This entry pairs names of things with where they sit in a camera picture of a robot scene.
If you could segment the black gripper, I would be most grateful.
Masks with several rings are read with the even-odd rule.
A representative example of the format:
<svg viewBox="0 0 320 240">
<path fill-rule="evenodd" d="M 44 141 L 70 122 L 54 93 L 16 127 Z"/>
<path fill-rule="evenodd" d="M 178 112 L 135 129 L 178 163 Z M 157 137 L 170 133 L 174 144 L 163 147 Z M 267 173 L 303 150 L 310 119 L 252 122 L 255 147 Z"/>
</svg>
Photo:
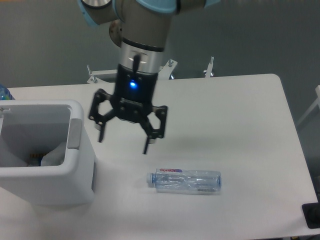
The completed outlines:
<svg viewBox="0 0 320 240">
<path fill-rule="evenodd" d="M 142 115 L 140 126 L 146 134 L 144 155 L 150 144 L 165 137 L 168 107 L 152 106 L 157 79 L 157 73 L 134 73 L 132 69 L 118 65 L 113 95 L 99 88 L 93 95 L 88 114 L 88 119 L 94 121 L 99 130 L 99 143 L 104 139 L 109 120 L 116 116 L 121 120 L 137 123 L 139 118 L 134 114 L 135 111 Z M 100 104 L 110 99 L 112 109 L 104 115 L 100 114 Z"/>
</svg>

